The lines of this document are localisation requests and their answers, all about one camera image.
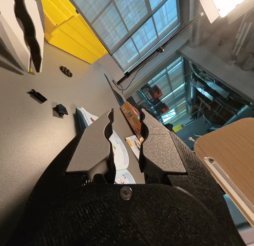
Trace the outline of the bright ceiling light panel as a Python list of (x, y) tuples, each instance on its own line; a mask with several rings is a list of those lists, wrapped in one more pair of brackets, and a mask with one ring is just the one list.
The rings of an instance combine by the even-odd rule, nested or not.
[(254, 0), (199, 0), (209, 20), (227, 17), (231, 24), (254, 7)]

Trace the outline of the window with blinds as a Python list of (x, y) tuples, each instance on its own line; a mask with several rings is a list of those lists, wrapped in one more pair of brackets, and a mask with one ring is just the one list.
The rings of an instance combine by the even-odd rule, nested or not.
[(179, 0), (70, 0), (123, 72), (180, 25)]

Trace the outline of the round black lego piece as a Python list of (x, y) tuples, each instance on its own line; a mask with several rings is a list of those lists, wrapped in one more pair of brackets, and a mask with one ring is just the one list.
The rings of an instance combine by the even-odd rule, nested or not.
[(73, 74), (71, 73), (71, 71), (70, 71), (68, 68), (66, 68), (66, 67), (64, 67), (64, 66), (60, 66), (59, 69), (60, 69), (61, 72), (64, 73), (66, 76), (68, 76), (68, 77), (72, 77), (72, 76), (73, 76)]

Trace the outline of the black clip lego piece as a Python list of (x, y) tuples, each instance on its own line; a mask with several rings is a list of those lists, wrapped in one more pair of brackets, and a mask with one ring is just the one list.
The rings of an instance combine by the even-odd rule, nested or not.
[(36, 100), (38, 100), (40, 103), (44, 103), (47, 101), (47, 98), (45, 98), (41, 93), (35, 91), (34, 89), (31, 89), (28, 92), (29, 95), (31, 95), (33, 98), (35, 98)]

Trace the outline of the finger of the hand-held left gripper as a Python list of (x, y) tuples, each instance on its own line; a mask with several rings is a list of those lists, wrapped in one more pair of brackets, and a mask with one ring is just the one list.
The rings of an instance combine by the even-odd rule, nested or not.
[(21, 21), (35, 71), (42, 71), (44, 49), (44, 12), (41, 0), (14, 0), (15, 14)]
[(29, 72), (31, 54), (14, 8), (14, 0), (0, 0), (1, 43), (9, 53), (11, 63), (23, 71)]

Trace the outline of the colourful cardboard lego box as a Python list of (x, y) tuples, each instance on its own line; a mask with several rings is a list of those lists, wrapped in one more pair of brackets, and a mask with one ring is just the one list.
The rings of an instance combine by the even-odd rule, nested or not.
[(138, 136), (141, 133), (139, 111), (127, 101), (120, 107), (120, 109), (123, 112), (124, 116), (126, 117), (132, 130), (135, 132), (136, 136)]

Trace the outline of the yellow plastic bin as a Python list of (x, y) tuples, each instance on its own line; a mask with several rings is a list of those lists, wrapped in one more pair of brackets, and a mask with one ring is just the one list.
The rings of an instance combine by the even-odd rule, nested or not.
[(69, 0), (41, 1), (48, 43), (89, 64), (108, 53)]

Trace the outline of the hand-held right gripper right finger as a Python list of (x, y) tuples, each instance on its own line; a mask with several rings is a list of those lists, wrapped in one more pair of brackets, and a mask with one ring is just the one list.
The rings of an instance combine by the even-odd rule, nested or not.
[(186, 175), (187, 171), (171, 136), (171, 132), (146, 110), (139, 111), (143, 138), (139, 152), (139, 168), (147, 176), (157, 174)]

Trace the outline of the storage shelf with red boxes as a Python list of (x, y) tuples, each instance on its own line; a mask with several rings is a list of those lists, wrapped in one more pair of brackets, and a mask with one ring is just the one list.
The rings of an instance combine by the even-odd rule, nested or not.
[(138, 93), (141, 96), (141, 100), (137, 103), (138, 109), (143, 108), (162, 123), (162, 115), (167, 113), (169, 108), (160, 99), (163, 95), (161, 89), (157, 85), (145, 84), (138, 90)]

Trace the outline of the black pole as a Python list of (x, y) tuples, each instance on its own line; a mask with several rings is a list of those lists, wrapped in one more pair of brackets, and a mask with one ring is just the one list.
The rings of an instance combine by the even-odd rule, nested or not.
[(186, 24), (182, 29), (177, 31), (174, 35), (170, 37), (165, 43), (156, 48), (154, 52), (152, 52), (146, 59), (142, 60), (137, 66), (135, 66), (132, 70), (126, 71), (124, 76), (115, 83), (117, 86), (120, 86), (127, 78), (129, 78), (134, 72), (138, 72), (148, 61), (152, 60), (158, 54), (163, 53), (165, 47), (171, 43), (174, 39), (176, 39), (180, 34), (182, 34), (185, 30), (187, 30), (192, 24), (194, 24), (197, 20), (199, 20), (204, 15), (204, 12), (201, 12), (197, 16), (194, 17), (188, 24)]

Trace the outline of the black wedge lego piece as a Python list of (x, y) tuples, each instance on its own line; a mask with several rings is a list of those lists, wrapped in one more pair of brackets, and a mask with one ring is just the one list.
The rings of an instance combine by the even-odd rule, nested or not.
[(52, 110), (53, 110), (53, 116), (58, 117), (58, 118), (63, 118), (64, 115), (68, 115), (67, 109), (62, 104), (55, 105), (52, 108)]

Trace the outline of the closed lego instruction booklet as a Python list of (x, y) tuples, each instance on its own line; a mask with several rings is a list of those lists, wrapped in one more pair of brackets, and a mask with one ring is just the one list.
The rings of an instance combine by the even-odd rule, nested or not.
[(125, 141), (127, 142), (130, 149), (132, 150), (136, 160), (139, 162), (139, 154), (140, 154), (140, 146), (141, 146), (140, 140), (137, 138), (136, 135), (133, 135), (130, 137), (126, 137)]

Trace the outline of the lego instruction booklet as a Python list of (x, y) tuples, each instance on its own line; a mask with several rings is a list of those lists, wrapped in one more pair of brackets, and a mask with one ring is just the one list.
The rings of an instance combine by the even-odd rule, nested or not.
[(133, 135), (130, 137), (126, 137), (125, 141), (127, 142), (130, 149), (132, 150), (136, 160), (139, 162), (139, 154), (140, 154), (140, 146), (141, 146), (140, 140), (137, 138), (136, 135)]
[[(97, 116), (89, 113), (82, 107), (76, 108), (76, 114), (81, 131), (85, 130), (98, 119)], [(114, 163), (116, 167), (115, 184), (135, 184), (133, 176), (127, 170), (129, 165), (129, 156), (124, 143), (114, 130), (109, 140), (112, 143)]]

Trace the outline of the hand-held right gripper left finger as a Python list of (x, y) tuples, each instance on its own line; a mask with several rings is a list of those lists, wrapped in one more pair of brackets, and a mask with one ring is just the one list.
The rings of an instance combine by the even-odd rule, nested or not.
[(109, 140), (113, 134), (113, 122), (114, 109), (111, 108), (83, 131), (66, 173), (84, 174), (88, 180), (102, 174), (107, 183), (114, 184), (116, 167)]

